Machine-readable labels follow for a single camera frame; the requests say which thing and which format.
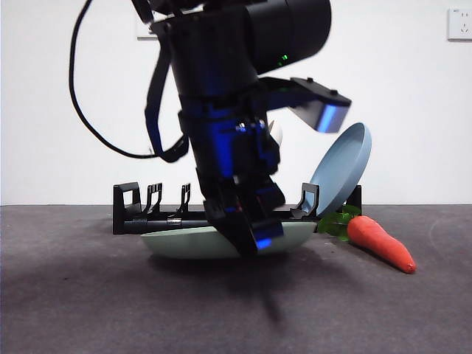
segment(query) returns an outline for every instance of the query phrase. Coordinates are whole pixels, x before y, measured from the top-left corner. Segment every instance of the blue light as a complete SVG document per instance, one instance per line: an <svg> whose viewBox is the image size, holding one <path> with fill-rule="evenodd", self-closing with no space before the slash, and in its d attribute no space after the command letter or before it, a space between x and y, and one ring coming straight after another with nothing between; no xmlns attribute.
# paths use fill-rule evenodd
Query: blue light
<svg viewBox="0 0 472 354"><path fill-rule="evenodd" d="M322 117L319 120L318 129L320 133L327 133L330 129L331 122L336 115L337 107L335 105L327 105L323 110Z"/></svg>
<svg viewBox="0 0 472 354"><path fill-rule="evenodd" d="M263 238L262 240L256 241L257 249L266 249L272 244L272 240L270 238Z"/></svg>

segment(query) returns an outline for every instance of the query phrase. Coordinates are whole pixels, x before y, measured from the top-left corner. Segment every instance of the wall outlet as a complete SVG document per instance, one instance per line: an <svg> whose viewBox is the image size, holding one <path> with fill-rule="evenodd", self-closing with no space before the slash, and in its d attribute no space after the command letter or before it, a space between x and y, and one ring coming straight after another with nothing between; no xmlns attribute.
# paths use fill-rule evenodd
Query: wall outlet
<svg viewBox="0 0 472 354"><path fill-rule="evenodd" d="M472 9L449 9L450 41L472 41Z"/></svg>

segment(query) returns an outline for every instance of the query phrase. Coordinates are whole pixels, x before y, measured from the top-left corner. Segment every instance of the black dish rack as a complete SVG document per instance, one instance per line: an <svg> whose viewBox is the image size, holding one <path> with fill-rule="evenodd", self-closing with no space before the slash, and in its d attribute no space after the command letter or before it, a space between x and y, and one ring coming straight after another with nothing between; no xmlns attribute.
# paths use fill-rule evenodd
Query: black dish rack
<svg viewBox="0 0 472 354"><path fill-rule="evenodd" d="M132 202L125 205L124 194L132 193ZM305 204L307 193L313 195L313 206L307 210ZM181 188L181 203L175 209L171 206L161 205L162 183L147 186L147 200L143 207L141 194L137 182L116 184L113 187L113 233L115 235L134 234L141 235L148 232L157 232L174 229L189 229L193 227L211 226L205 216L203 205L191 205L190 183ZM358 185L347 204L361 209L362 189ZM302 197L297 205L285 205L273 211L273 216L281 221L300 222L317 221L319 218L316 209L319 204L319 186L315 184L302 184Z"/></svg>

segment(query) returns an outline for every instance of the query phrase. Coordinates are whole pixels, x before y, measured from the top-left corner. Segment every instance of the green leaves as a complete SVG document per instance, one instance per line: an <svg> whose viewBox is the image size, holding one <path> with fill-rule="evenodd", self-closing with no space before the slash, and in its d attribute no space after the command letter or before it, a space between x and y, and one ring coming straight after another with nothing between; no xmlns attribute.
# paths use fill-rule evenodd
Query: green leaves
<svg viewBox="0 0 472 354"><path fill-rule="evenodd" d="M349 204L346 204L342 207L342 212L351 214L353 218L361 214L361 210L358 207Z"/></svg>
<svg viewBox="0 0 472 354"><path fill-rule="evenodd" d="M347 224L360 214L361 210L356 206L344 205L342 212L332 212L318 222L318 233L336 236L341 241L349 241Z"/></svg>

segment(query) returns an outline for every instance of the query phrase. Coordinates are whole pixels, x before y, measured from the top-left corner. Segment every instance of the plate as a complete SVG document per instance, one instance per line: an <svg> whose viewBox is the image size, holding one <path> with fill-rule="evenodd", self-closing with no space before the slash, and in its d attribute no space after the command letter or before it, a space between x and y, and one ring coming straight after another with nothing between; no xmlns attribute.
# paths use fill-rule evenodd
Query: plate
<svg viewBox="0 0 472 354"><path fill-rule="evenodd" d="M284 236L271 240L257 255L289 251L306 242L313 234L314 222L284 222ZM151 232L141 236L145 245L159 256L184 260L239 258L236 248L214 227L196 227Z"/></svg>
<svg viewBox="0 0 472 354"><path fill-rule="evenodd" d="M316 168L311 184L319 185L317 215L335 212L350 196L369 161L372 137L363 123L351 125L330 147ZM309 193L302 208L313 206Z"/></svg>

